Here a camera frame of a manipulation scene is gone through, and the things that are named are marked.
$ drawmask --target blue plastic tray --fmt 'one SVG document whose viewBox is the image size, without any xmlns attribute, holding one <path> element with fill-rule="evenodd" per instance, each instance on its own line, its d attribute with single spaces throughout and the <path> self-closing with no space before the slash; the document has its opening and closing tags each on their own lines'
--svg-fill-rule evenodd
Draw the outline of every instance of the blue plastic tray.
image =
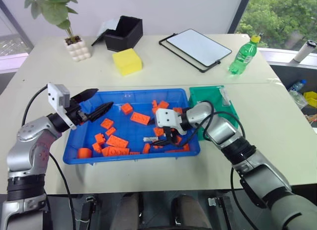
<svg viewBox="0 0 317 230">
<path fill-rule="evenodd" d="M 118 161 L 118 160 L 136 160 L 145 158 L 156 157 L 184 157 L 194 156 L 200 152 L 197 137 L 193 138 L 189 142 L 189 152 L 175 152 L 165 153 L 164 151 L 175 150 L 181 148 L 175 148 L 171 145 L 167 145 L 163 148 L 154 149 L 151 147 L 148 154 L 139 155 L 126 155 L 115 157 L 104 157 L 102 154 L 93 151 L 92 158 L 78 159 L 77 150 L 82 147 L 90 148 L 92 150 L 92 144 L 95 143 L 95 135 L 97 133 L 105 133 L 106 129 L 102 128 L 100 124 L 107 117 L 114 121 L 114 127 L 116 128 L 115 136 L 123 138 L 129 141 L 128 148 L 132 152 L 142 153 L 145 142 L 143 137 L 155 136 L 153 125 L 142 125 L 130 120 L 132 114 L 125 115 L 121 111 L 121 105 L 130 103 L 133 110 L 145 115 L 149 115 L 154 118 L 152 113 L 152 101 L 156 100 L 157 103 L 164 100 L 169 103 L 169 109 L 174 107 L 189 107 L 186 98 L 186 93 L 183 89 L 161 89 L 161 90 L 132 90 L 132 91 L 111 91 L 111 92 L 97 92 L 89 100 L 82 102 L 81 107 L 85 113 L 91 113 L 99 105 L 113 101 L 114 104 L 111 109 L 101 118 L 95 122 L 87 122 L 82 126 L 77 127 L 76 130 L 72 130 L 69 134 L 66 144 L 63 160 L 66 164 L 85 164 L 95 162 L 106 161 Z M 188 131 L 186 135 L 182 136 L 183 140 L 188 138 L 192 134 L 192 130 Z"/>
</svg>

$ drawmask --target green tree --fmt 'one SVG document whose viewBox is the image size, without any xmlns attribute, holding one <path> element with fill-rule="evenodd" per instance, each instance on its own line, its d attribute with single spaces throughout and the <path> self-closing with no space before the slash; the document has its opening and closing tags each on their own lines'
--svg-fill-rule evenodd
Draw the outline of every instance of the green tree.
<svg viewBox="0 0 317 230">
<path fill-rule="evenodd" d="M 237 33 L 263 33 L 259 47 L 298 50 L 317 40 L 317 0 L 250 0 Z"/>
</svg>

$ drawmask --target black storage box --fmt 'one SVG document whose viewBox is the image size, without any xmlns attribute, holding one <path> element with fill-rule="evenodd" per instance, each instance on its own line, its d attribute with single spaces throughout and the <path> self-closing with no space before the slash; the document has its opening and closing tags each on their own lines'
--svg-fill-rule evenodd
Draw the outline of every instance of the black storage box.
<svg viewBox="0 0 317 230">
<path fill-rule="evenodd" d="M 107 29 L 103 35 L 108 50 L 119 52 L 133 48 L 143 36 L 142 20 L 121 16 L 116 30 Z"/>
</svg>

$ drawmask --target bottle cap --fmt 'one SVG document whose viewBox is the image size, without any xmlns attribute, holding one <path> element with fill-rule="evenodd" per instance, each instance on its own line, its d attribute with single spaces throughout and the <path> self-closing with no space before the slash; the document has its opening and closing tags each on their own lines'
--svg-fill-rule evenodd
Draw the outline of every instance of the bottle cap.
<svg viewBox="0 0 317 230">
<path fill-rule="evenodd" d="M 259 35 L 252 35 L 250 41 L 253 43 L 259 43 L 261 37 Z"/>
</svg>

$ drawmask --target plastic bottle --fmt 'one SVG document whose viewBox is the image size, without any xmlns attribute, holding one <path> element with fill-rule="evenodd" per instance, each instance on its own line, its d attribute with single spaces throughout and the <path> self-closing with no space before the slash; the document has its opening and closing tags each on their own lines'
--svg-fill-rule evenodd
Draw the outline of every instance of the plastic bottle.
<svg viewBox="0 0 317 230">
<path fill-rule="evenodd" d="M 257 53 L 257 46 L 258 46 L 260 39 L 261 39 L 261 37 L 259 35 L 253 35 L 251 37 L 250 41 L 240 48 L 235 60 L 233 61 L 233 63 L 229 67 L 229 71 L 232 74 L 239 75 L 242 72 L 244 72 L 247 64 L 250 63 L 252 58 Z"/>
<path fill-rule="evenodd" d="M 300 89 L 302 89 L 306 83 L 307 83 L 306 80 L 297 81 L 291 87 L 288 88 L 288 91 L 290 90 L 300 91 Z"/>
</svg>

